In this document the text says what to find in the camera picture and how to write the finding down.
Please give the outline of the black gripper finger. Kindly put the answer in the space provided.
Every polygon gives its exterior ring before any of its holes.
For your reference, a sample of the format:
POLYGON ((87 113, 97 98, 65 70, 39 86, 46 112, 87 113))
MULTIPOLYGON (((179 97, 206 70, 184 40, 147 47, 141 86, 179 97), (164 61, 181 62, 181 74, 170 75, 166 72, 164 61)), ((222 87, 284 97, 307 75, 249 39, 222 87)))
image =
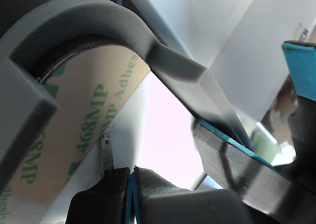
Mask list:
POLYGON ((250 224, 241 198, 230 190, 179 188, 152 170, 132 174, 138 224, 250 224))

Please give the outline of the black gripper finger with scraper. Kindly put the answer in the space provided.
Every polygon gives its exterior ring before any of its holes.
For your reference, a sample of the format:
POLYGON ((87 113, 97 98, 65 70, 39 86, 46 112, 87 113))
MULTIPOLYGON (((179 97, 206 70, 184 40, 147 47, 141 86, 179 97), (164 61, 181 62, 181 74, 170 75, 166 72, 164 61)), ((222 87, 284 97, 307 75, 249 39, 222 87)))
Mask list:
POLYGON ((71 199, 67 224, 124 224, 126 221, 130 169, 114 168, 110 133, 104 133, 98 144, 101 151, 101 179, 71 199))

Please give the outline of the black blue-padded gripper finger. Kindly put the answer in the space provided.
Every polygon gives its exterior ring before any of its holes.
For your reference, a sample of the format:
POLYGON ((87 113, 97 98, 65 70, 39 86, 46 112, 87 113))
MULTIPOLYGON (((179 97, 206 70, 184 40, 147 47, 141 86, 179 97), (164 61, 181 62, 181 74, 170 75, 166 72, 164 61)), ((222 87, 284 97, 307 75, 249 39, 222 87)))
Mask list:
POLYGON ((296 158, 316 158, 316 45, 285 41, 284 57, 297 95, 298 109, 288 119, 296 158))
POLYGON ((314 221, 316 196, 291 182, 254 152, 199 120, 193 129, 204 171, 276 221, 314 221))

